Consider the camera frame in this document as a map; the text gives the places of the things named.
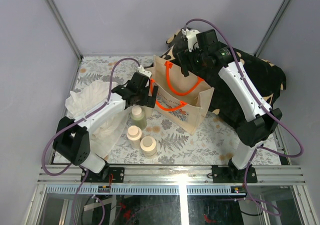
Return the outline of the beige canvas tote bag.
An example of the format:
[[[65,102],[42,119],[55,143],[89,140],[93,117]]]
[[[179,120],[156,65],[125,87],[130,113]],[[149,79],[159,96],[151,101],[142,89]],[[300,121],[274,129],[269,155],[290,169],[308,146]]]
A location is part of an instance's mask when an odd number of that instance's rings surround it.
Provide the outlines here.
[[[159,56],[153,57],[150,92],[158,87],[154,109],[190,135],[205,119],[212,101],[214,88],[204,79]]]

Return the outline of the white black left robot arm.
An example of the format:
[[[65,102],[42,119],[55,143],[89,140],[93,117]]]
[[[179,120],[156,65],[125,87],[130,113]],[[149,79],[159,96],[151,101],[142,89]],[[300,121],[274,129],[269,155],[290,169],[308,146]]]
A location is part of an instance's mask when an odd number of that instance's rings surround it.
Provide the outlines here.
[[[90,170],[98,182],[105,182],[110,171],[107,162],[91,151],[90,137],[108,119],[131,106],[154,108],[158,87],[150,92],[151,78],[150,71],[137,71],[126,84],[114,87],[104,101],[88,112],[73,119],[63,117],[58,123],[53,149],[71,164]]]

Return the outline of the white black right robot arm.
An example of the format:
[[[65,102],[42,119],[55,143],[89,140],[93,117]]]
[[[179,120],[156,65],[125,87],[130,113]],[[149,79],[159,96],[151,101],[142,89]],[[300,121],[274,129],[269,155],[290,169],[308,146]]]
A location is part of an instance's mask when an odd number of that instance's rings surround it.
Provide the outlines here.
[[[227,166],[213,166],[212,179],[215,183],[242,183],[248,179],[257,180],[251,161],[259,147],[272,134],[282,117],[280,109],[273,109],[260,95],[248,77],[239,56],[232,46],[218,46],[214,29],[199,32],[196,29],[183,28],[183,39],[187,49],[177,54],[181,72],[188,76],[190,72],[209,81],[220,77],[229,87],[244,114],[245,122],[236,129],[239,145],[235,155]]]

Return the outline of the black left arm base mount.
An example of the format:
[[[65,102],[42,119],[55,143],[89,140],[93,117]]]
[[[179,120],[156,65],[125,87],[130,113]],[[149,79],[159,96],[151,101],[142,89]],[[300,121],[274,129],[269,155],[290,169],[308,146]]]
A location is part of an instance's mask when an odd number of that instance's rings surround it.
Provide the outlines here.
[[[85,179],[86,171],[82,169],[80,181],[86,183],[123,183],[125,177],[125,168],[116,166],[107,166],[99,173],[94,173],[91,170],[88,171],[88,175]]]

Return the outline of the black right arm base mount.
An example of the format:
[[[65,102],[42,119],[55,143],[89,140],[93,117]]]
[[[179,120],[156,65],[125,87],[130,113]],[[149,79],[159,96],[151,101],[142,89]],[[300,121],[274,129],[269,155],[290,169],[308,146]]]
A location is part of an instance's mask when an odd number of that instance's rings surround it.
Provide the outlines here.
[[[213,182],[218,184],[244,183],[245,171],[245,168],[239,170],[233,165],[211,166]],[[246,181],[249,184],[255,184],[258,182],[256,170],[252,165],[248,167]]]

